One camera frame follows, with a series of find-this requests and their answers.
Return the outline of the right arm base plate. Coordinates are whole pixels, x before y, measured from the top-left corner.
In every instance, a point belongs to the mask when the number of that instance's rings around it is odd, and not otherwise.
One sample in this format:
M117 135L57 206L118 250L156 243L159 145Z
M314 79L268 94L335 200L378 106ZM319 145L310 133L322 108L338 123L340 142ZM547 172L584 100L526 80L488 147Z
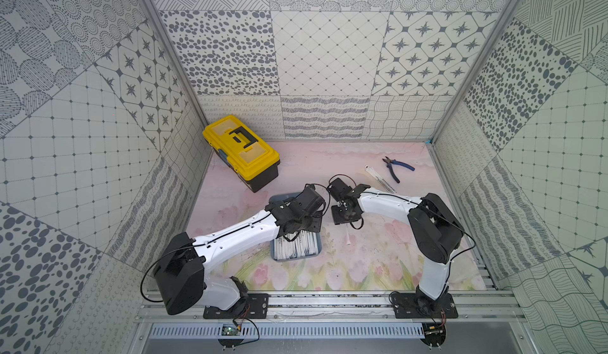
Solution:
M438 300L424 294L391 292L389 303L396 319L457 319L459 313L454 298L444 293Z

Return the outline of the blue grey storage tray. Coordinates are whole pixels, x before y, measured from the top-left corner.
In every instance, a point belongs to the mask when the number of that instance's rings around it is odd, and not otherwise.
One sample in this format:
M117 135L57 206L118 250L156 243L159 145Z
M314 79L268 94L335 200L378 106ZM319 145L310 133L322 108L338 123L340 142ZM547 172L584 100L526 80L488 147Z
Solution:
M314 186L300 193L271 197L265 211L275 217L279 227L277 238L271 242L272 259L289 262L318 256L325 209L326 201Z

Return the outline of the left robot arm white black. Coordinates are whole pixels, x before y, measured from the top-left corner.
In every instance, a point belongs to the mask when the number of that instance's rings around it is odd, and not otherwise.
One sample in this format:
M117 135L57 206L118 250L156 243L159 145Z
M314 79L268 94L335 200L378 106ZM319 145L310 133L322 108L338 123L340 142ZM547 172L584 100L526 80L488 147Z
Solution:
M197 304L231 317L248 309L249 295L237 277L217 278L211 272L227 260L257 245L302 231L316 231L326 201L312 185L293 197L274 200L254 216L210 235L174 236L147 273L153 276L169 315Z

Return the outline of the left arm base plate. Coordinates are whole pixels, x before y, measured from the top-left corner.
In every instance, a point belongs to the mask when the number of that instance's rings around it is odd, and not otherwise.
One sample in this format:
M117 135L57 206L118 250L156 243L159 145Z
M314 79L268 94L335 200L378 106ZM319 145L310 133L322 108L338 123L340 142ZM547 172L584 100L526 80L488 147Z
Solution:
M269 294L252 293L240 298L227 310L205 307L204 319L266 319L269 308Z

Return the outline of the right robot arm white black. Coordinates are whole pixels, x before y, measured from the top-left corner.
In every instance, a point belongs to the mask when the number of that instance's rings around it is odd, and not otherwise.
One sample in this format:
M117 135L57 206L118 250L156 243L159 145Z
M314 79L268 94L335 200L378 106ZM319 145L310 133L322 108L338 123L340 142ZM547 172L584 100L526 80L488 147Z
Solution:
M385 193L365 184L348 186L340 178L329 183L329 195L337 202L331 207L336 225L364 221L364 214L385 216L408 224L424 255L421 282L416 296L437 302L447 294L451 262L456 257L465 232L443 200L434 193L425 197L405 197Z

